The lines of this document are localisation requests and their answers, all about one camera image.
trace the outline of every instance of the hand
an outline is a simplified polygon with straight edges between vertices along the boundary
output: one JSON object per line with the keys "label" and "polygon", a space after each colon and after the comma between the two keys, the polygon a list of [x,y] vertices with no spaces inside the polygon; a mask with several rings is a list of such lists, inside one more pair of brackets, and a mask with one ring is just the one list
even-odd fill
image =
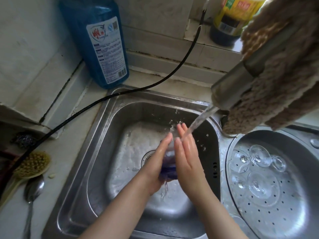
{"label": "hand", "polygon": [[153,195],[155,192],[157,192],[164,183],[164,180],[161,180],[159,175],[162,168],[165,151],[172,139],[173,135],[171,133],[167,134],[153,155],[146,161],[145,165],[136,175],[143,177],[142,180],[146,183],[145,186],[148,189],[149,195]]}
{"label": "hand", "polygon": [[[177,125],[177,130],[182,137],[187,131],[185,123]],[[175,140],[175,159],[178,181],[183,191],[189,199],[195,203],[206,189],[210,189],[205,178],[202,164],[198,157],[198,150],[192,134],[185,137],[181,142],[179,138]]]}

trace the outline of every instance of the countertop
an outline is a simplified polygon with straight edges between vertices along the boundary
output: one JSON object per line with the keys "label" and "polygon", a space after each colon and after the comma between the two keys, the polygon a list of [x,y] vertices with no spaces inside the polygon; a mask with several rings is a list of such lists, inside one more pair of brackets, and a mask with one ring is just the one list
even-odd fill
{"label": "countertop", "polygon": [[[142,87],[153,84],[161,77],[130,71],[130,77],[124,84]],[[210,102],[210,85],[200,82],[169,79],[164,83],[152,88],[152,90],[171,95],[181,96],[197,101]],[[98,87],[94,82],[88,87],[85,96],[79,103],[77,110],[89,105],[106,95],[106,90]],[[48,217],[55,205],[59,193],[66,181],[66,178],[72,168],[72,165],[78,155],[78,152],[84,142],[91,124],[99,110],[96,105],[70,124],[66,125],[63,133],[57,140],[47,140],[38,149],[44,150],[50,154],[52,163],[48,171],[44,174],[45,186],[43,193],[34,202],[34,214],[32,219],[31,238],[40,239],[42,231],[48,220]],[[311,125],[319,125],[318,113],[314,112],[299,122],[306,122]],[[13,198],[5,205],[0,212],[0,238],[17,239],[22,238],[22,232],[27,216],[27,203],[23,200],[24,185],[20,186]]]}

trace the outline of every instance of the scrub brush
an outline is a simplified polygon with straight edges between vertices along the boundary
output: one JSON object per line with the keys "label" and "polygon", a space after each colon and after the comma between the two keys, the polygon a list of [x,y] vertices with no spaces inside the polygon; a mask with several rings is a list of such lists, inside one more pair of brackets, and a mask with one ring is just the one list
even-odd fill
{"label": "scrub brush", "polygon": [[18,186],[30,178],[43,174],[50,165],[50,156],[46,152],[34,151],[14,170],[10,185],[4,191],[0,200],[0,210],[13,196]]}

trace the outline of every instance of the fuzzy cloth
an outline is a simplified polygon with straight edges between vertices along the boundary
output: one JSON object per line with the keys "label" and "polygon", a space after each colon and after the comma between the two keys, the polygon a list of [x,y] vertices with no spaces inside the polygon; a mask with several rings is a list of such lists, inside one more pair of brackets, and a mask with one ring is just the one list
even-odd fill
{"label": "fuzzy cloth", "polygon": [[224,132],[246,134],[262,123],[277,130],[319,108],[319,0],[265,4],[242,33],[242,54],[247,59],[288,23],[299,30],[230,110]]}

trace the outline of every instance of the qr code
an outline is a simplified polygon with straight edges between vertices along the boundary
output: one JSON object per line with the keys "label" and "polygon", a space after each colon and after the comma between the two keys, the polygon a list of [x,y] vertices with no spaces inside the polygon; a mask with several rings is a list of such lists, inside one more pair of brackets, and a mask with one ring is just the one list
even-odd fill
{"label": "qr code", "polygon": [[113,23],[113,29],[115,30],[115,29],[117,29],[118,28],[118,26],[117,26],[117,21],[115,21],[114,23]]}
{"label": "qr code", "polygon": [[124,75],[126,75],[126,68],[122,69],[119,73],[118,73],[119,77],[123,77]]}
{"label": "qr code", "polygon": [[220,23],[218,28],[219,28],[220,31],[222,31],[224,33],[227,33],[227,34],[230,34],[230,35],[232,35],[233,32],[236,30],[236,28],[231,27],[231,26],[229,26],[229,25],[227,25],[225,23]]}

